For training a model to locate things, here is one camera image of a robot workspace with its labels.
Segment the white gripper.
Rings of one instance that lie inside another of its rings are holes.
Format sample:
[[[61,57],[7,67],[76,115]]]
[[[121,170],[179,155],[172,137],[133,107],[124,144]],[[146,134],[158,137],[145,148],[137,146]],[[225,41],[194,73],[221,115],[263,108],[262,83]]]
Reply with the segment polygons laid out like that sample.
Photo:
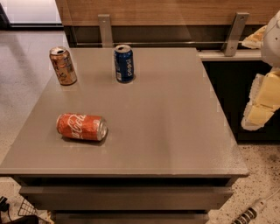
[[[266,28],[265,25],[247,36],[241,45],[250,49],[260,49]],[[280,109],[280,68],[273,66],[270,73],[266,75],[258,73],[254,78],[241,126],[249,131],[259,130],[278,109]]]

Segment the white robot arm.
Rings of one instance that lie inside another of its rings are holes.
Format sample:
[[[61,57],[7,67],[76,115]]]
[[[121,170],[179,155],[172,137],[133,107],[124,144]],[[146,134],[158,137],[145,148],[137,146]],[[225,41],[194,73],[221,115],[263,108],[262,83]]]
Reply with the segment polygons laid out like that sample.
[[[241,120],[244,130],[259,130],[280,109],[280,11],[241,44],[260,49],[262,61],[271,66],[269,73],[253,79]]]

